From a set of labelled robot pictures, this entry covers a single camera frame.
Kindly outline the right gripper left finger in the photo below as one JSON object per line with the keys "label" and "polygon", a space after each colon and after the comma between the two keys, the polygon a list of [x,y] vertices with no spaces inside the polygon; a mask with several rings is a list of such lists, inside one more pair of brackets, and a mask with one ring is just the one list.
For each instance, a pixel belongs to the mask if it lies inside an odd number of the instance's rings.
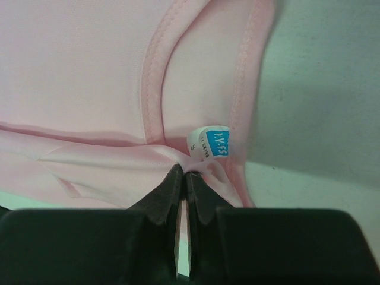
{"label": "right gripper left finger", "polygon": [[2,284],[173,284],[183,171],[129,209],[1,213]]}

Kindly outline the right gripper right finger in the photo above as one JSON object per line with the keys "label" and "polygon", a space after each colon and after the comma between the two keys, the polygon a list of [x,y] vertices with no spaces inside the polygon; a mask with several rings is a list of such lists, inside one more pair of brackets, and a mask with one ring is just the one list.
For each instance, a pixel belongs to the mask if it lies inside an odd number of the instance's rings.
{"label": "right gripper right finger", "polygon": [[186,175],[194,284],[378,284],[361,228],[329,209],[236,208]]}

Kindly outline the pink t shirt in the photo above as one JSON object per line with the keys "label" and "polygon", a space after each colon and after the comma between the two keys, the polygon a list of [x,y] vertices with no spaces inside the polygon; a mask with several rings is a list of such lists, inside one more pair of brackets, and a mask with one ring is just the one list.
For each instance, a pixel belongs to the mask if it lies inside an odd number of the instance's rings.
{"label": "pink t shirt", "polygon": [[250,207],[273,1],[2,1],[1,191],[123,207],[172,166]]}

